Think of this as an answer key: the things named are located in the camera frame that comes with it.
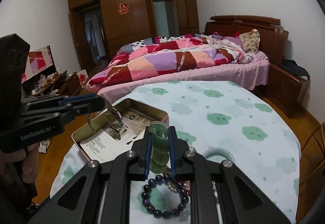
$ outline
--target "newspaper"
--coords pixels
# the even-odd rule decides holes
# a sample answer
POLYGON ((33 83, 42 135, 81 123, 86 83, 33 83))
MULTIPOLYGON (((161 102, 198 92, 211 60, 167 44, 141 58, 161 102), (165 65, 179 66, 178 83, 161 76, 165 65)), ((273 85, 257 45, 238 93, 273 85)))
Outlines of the newspaper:
POLYGON ((143 138, 146 126, 153 121, 152 118, 132 108, 123 113, 122 119, 120 140, 113 139, 111 129, 105 126, 89 139, 80 142, 81 147, 92 160, 105 163, 131 150, 133 142, 143 138))

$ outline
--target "colorful blanket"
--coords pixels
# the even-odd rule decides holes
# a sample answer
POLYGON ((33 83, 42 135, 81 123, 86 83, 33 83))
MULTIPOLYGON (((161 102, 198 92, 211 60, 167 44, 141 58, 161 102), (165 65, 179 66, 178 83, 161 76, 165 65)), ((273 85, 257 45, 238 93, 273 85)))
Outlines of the colorful blanket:
POLYGON ((122 47, 108 67, 90 79, 87 87, 97 92, 103 86, 188 69, 248 62, 251 57, 229 40, 204 35, 152 38, 122 47))

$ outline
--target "wooden nightstand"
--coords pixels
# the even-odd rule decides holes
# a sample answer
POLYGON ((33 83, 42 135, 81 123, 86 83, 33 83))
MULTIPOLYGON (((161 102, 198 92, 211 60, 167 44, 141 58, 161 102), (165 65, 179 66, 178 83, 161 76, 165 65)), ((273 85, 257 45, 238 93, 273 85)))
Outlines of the wooden nightstand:
POLYGON ((309 82, 310 80, 302 80, 271 63, 266 94, 269 100, 290 118, 299 111, 309 82))

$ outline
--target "open wooden door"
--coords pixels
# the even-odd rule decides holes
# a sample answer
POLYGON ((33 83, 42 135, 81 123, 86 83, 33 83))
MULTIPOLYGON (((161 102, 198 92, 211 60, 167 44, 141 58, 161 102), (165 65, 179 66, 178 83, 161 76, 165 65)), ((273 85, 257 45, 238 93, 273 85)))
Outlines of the open wooden door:
POLYGON ((157 36, 157 29, 156 29, 156 20, 155 20, 155 13, 153 10, 152 0, 146 0, 146 6, 148 12, 150 34, 151 37, 155 37, 157 36))
POLYGON ((95 63, 86 37, 85 19, 82 14, 70 11, 70 23, 81 69, 85 69, 89 74, 94 69, 95 63))

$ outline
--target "pink fabric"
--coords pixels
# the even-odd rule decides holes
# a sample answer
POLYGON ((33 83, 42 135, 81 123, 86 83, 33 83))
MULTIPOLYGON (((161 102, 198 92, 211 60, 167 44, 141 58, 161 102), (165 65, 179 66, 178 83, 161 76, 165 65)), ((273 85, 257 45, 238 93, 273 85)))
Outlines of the pink fabric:
POLYGON ((247 90, 253 90, 256 86, 266 85, 268 83, 270 63, 268 57, 262 51, 251 55, 253 56, 253 61, 248 64, 227 64, 160 75, 144 80, 105 87, 99 90, 97 94, 109 102, 114 103, 139 86, 182 80, 229 80, 247 90))

